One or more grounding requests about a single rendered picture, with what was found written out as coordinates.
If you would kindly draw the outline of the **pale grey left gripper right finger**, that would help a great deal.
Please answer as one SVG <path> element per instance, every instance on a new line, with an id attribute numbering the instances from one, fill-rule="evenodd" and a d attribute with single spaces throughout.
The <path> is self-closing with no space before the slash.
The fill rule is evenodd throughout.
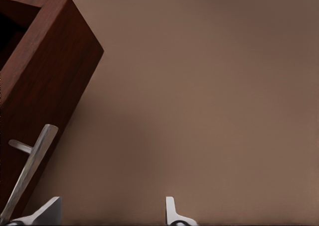
<path id="1" fill-rule="evenodd" d="M 177 213 L 174 197 L 166 196 L 165 198 L 165 220 L 167 226 L 196 226 L 194 219 L 181 216 Z"/>

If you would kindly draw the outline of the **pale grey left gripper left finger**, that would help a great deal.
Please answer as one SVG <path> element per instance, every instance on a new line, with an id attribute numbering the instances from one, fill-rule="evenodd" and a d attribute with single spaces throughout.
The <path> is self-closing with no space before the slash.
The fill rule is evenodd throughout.
<path id="1" fill-rule="evenodd" d="M 62 198 L 53 197 L 32 215 L 14 219 L 10 226 L 59 226 L 62 220 Z"/>

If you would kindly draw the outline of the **dark red wooden drawer box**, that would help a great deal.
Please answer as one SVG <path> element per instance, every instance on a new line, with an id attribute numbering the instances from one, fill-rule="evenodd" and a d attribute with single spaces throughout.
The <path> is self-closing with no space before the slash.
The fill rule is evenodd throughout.
<path id="1" fill-rule="evenodd" d="M 73 0 L 0 0 L 0 214 L 21 216 L 102 55 Z M 26 150 L 52 134 L 20 198 Z"/>

